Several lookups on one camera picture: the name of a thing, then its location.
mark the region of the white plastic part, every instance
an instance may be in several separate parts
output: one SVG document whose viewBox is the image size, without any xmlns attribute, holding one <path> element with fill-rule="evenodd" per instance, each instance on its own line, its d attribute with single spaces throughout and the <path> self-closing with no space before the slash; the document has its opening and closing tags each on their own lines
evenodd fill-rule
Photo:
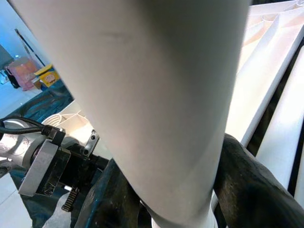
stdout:
<svg viewBox="0 0 304 228">
<path fill-rule="evenodd" d="M 210 227 L 250 1 L 11 2 L 156 222 Z"/>
<path fill-rule="evenodd" d="M 62 110 L 59 115 L 62 116 L 62 122 L 58 127 L 67 128 L 66 133 L 69 136 L 72 136 L 81 144 L 85 145 L 94 127 L 88 119 L 86 119 L 86 115 L 81 110 L 79 104 L 76 101 L 73 101 Z M 113 157 L 102 138 L 98 140 L 93 154 L 107 159 Z"/>
<path fill-rule="evenodd" d="M 303 98 L 304 48 L 297 57 L 256 156 L 286 189 L 303 123 Z"/>
<path fill-rule="evenodd" d="M 42 124 L 56 127 L 58 124 L 60 124 L 61 120 L 62 116 L 60 114 L 54 114 L 46 118 Z"/>
</svg>

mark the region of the black cable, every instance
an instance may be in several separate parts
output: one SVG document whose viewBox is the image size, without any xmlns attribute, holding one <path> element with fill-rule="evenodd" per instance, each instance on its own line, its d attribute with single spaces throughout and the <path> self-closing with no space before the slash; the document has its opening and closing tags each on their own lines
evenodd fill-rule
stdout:
<svg viewBox="0 0 304 228">
<path fill-rule="evenodd" d="M 20 128 L 20 129 L 10 129 L 5 127 L 0 127 L 0 133 L 4 134 L 27 134 L 34 132 L 41 132 L 43 127 L 29 127 L 29 128 Z"/>
<path fill-rule="evenodd" d="M 15 119 L 15 120 L 22 120 L 24 122 L 30 123 L 30 124 L 35 125 L 35 126 L 44 127 L 43 124 L 41 124 L 41 123 L 39 123 L 39 122 L 37 122 L 35 120 L 31 120 L 31 119 L 25 118 L 25 117 L 9 116 L 9 117 L 5 117 L 5 118 L 0 119 L 0 122 L 3 122 L 5 120 L 13 120 L 13 119 Z"/>
<path fill-rule="evenodd" d="M 0 121 L 0 127 L 4 127 L 4 123 L 2 121 Z M 1 141 L 2 137 L 3 137 L 3 135 L 4 134 L 0 132 L 0 141 Z"/>
</svg>

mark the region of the yellow box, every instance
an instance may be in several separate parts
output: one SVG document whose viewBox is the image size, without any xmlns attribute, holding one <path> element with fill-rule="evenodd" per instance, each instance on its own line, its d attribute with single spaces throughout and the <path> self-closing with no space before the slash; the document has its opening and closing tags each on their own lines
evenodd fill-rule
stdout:
<svg viewBox="0 0 304 228">
<path fill-rule="evenodd" d="M 52 64 L 45 66 L 35 73 L 36 76 L 39 76 L 40 80 L 47 86 L 50 87 L 56 81 L 60 79 L 57 71 L 53 68 Z"/>
</svg>

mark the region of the tiled floor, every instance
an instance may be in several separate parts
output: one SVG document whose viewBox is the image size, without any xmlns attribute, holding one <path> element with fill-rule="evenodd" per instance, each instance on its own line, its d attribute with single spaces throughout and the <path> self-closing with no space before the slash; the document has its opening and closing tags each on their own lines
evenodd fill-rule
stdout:
<svg viewBox="0 0 304 228">
<path fill-rule="evenodd" d="M 14 89 L 9 82 L 0 84 L 0 118 L 7 116 L 39 93 L 40 90 L 37 89 Z M 9 174 L 0 179 L 0 211 L 0 228 L 32 227 L 29 214 Z"/>
</svg>

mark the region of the white pvc profile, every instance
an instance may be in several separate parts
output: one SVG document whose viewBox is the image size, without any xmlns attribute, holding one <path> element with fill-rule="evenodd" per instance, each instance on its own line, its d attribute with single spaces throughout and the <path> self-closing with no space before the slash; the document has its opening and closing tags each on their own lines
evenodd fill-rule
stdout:
<svg viewBox="0 0 304 228">
<path fill-rule="evenodd" d="M 304 147 L 294 193 L 294 199 L 304 208 Z"/>
<path fill-rule="evenodd" d="M 303 7 L 304 6 L 304 0 L 298 0 L 296 1 L 296 4 L 298 7 Z"/>
<path fill-rule="evenodd" d="M 287 189 L 304 116 L 304 48 L 301 49 L 256 158 Z"/>
<path fill-rule="evenodd" d="M 294 4 L 250 7 L 226 126 L 244 146 L 303 38 L 304 8 L 285 10 Z"/>
</svg>

